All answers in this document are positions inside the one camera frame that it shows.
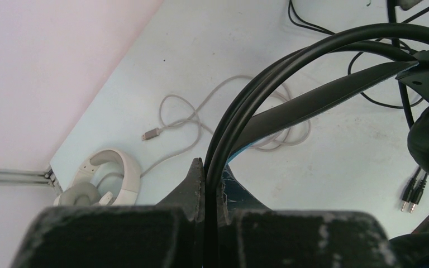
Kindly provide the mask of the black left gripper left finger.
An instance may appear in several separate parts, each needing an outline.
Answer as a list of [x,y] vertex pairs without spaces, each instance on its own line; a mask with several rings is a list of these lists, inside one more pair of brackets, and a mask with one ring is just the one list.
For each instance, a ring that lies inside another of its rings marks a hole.
[[12,267],[201,267],[204,170],[156,205],[48,207],[30,225]]

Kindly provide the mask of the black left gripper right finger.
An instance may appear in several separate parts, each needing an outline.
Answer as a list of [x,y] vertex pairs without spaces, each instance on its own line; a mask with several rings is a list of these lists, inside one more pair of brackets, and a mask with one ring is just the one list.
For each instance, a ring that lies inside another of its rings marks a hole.
[[226,167],[218,188],[220,267],[399,267],[367,213],[272,210]]

